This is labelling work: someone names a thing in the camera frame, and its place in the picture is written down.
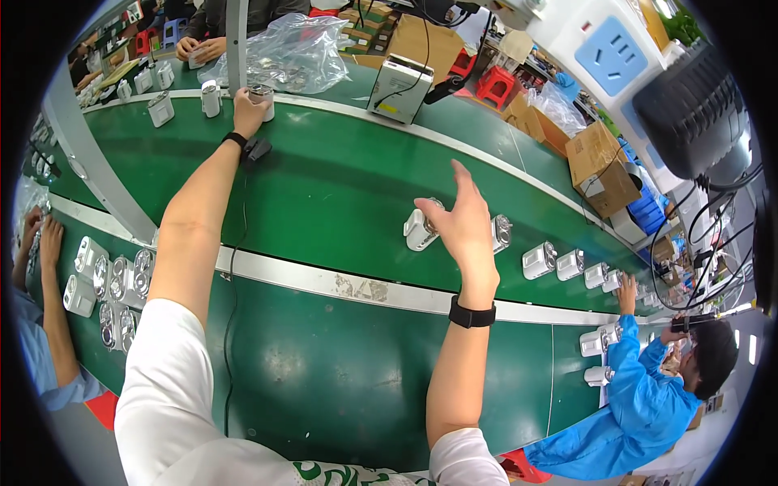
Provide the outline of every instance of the white t-shirt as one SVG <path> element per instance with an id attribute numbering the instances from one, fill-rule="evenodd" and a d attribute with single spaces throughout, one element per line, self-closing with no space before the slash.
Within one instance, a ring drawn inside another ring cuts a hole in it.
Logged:
<path id="1" fill-rule="evenodd" d="M 292 462 L 256 442 L 228 439 L 214 425 L 212 399 L 213 369 L 197 317 L 170 300 L 149 301 L 127 355 L 114 423 L 130 485 L 433 484 L 423 476 L 388 469 Z M 440 486 L 508 484 L 478 428 L 442 437 L 430 453 L 429 474 Z"/>

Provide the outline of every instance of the blue outlet panel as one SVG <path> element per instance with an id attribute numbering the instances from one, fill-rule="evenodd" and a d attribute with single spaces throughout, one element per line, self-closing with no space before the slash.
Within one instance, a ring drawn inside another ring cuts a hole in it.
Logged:
<path id="1" fill-rule="evenodd" d="M 576 61 L 609 96 L 618 95 L 648 67 L 648 60 L 627 29 L 614 16 L 608 17 L 578 47 Z"/>

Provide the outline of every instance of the gray metal frame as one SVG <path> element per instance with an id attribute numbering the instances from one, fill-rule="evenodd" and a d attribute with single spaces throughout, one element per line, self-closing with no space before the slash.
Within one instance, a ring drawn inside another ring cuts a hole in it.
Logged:
<path id="1" fill-rule="evenodd" d="M 43 110 L 73 171 L 138 241 L 151 244 L 157 228 L 121 183 L 86 125 L 65 60 L 44 97 Z"/>
<path id="2" fill-rule="evenodd" d="M 227 37 L 227 81 L 230 95 L 247 84 L 246 78 L 246 24 L 248 0 L 227 0 L 225 34 Z"/>

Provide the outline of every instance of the workbench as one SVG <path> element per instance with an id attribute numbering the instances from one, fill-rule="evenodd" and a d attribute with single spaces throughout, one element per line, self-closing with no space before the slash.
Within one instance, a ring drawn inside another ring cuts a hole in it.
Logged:
<path id="1" fill-rule="evenodd" d="M 170 62 L 176 115 L 161 128 L 149 119 L 147 95 L 85 110 L 114 172 L 157 225 L 167 202 L 232 129 L 231 100 L 224 99 L 220 115 L 206 118 L 195 72 Z M 259 132 L 273 150 L 257 173 L 237 174 L 219 258 L 244 233 L 245 202 L 248 233 L 236 260 L 243 277 L 227 281 L 215 271 L 206 326 L 217 426 L 228 387 L 223 343 L 234 289 L 239 305 L 227 341 L 234 379 L 230 436 L 256 440 L 290 460 L 400 471 L 428 467 L 426 388 L 448 319 L 440 309 L 406 306 L 393 295 L 430 295 L 441 302 L 458 290 L 458 270 L 442 242 L 416 253 L 401 234 L 413 198 L 434 196 L 453 207 L 452 158 L 470 169 L 492 215 L 513 223 L 510 247 L 496 255 L 496 298 L 508 303 L 498 305 L 489 344 L 480 425 L 490 449 L 505 453 L 595 412 L 599 389 L 587 386 L 583 374 L 600 358 L 582 358 L 578 345 L 593 327 L 565 321 L 574 315 L 576 323 L 612 322 L 616 298 L 587 290 L 583 277 L 561 282 L 551 273 L 528 281 L 520 257 L 549 240 L 560 255 L 584 250 L 587 267 L 604 260 L 644 281 L 648 267 L 610 227 L 587 220 L 591 208 L 571 187 L 565 160 L 454 97 L 422 106 L 411 127 L 367 114 L 361 109 L 376 74 L 350 65 L 352 81 L 325 93 L 277 94 L 275 119 Z M 58 266 L 64 288 L 83 236 L 112 258 L 132 259 L 140 246 L 113 230 L 115 221 L 105 223 L 110 215 L 58 146 L 54 154 L 62 177 L 48 185 L 54 215 L 66 228 Z M 279 268 L 288 271 L 268 276 Z M 350 286 L 313 283 L 328 275 L 379 289 L 359 294 Z M 35 286 L 32 292 L 40 298 Z M 524 311 L 544 317 L 523 322 Z M 651 311 L 639 306 L 638 314 Z M 81 363 L 119 394 L 124 354 L 103 348 L 97 311 L 89 319 L 69 313 L 68 320 Z M 644 344 L 656 330 L 641 326 Z"/>

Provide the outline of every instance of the white label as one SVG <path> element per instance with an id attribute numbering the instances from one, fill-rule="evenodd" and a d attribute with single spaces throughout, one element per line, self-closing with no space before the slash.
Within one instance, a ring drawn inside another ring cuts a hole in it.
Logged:
<path id="1" fill-rule="evenodd" d="M 587 198 L 605 192 L 605 187 L 603 187 L 600 178 L 596 175 L 587 177 L 587 179 L 581 183 L 580 189 Z"/>

